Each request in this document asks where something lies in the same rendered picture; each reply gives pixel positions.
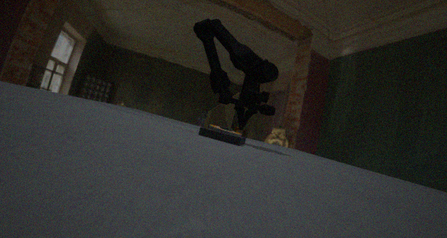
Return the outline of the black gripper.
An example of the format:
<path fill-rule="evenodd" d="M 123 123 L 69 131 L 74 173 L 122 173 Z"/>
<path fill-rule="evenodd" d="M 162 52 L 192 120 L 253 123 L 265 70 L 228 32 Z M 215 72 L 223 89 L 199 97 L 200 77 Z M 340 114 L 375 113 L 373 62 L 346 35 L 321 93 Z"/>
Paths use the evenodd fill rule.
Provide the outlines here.
<path fill-rule="evenodd" d="M 256 91 L 259 91 L 259 89 L 260 89 L 257 84 L 250 83 L 250 82 L 244 82 L 239 100 L 233 98 L 233 95 L 221 93 L 220 97 L 219 97 L 219 102 L 218 102 L 218 103 L 223 103 L 226 105 L 229 103 L 235 104 L 234 109 L 237 110 L 239 129 L 241 131 L 243 130 L 243 128 L 245 127 L 245 125 L 247 124 L 247 122 L 251 118 L 251 116 L 253 114 L 257 114 L 257 110 L 261 114 L 264 114 L 267 116 L 272 116 L 275 114 L 274 106 L 267 105 L 267 104 L 257 105 L 255 102 L 247 101 L 246 98 L 241 98 L 242 92 L 247 85 L 250 85 L 250 88 L 255 89 Z M 245 112 L 245 115 L 244 115 L 244 111 L 245 111 L 244 107 L 248 108 L 248 110 Z M 243 117 L 244 117 L 244 119 L 243 119 Z"/>

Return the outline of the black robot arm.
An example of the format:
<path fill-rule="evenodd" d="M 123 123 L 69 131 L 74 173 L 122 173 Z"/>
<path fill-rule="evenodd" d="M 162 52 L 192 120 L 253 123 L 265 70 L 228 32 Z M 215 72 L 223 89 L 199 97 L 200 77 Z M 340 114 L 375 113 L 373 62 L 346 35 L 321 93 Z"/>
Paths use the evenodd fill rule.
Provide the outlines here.
<path fill-rule="evenodd" d="M 197 22 L 193 30 L 197 38 L 203 42 L 203 47 L 210 63 L 210 84 L 215 94 L 219 92 L 219 94 L 226 93 L 234 96 L 229 88 L 231 83 L 227 72 L 221 68 L 219 63 L 214 43 L 215 36 L 230 53 L 230 60 L 233 62 L 233 65 L 245 73 L 244 82 L 260 86 L 260 84 L 273 82 L 278 78 L 278 68 L 267 59 L 263 60 L 260 58 L 246 45 L 239 43 L 225 26 L 221 24 L 219 19 L 205 19 Z M 269 93 L 265 91 L 260 93 L 260 90 L 256 91 L 251 89 L 250 85 L 247 85 L 242 92 L 241 98 L 246 98 L 247 101 L 260 105 L 262 101 L 268 102 Z"/>

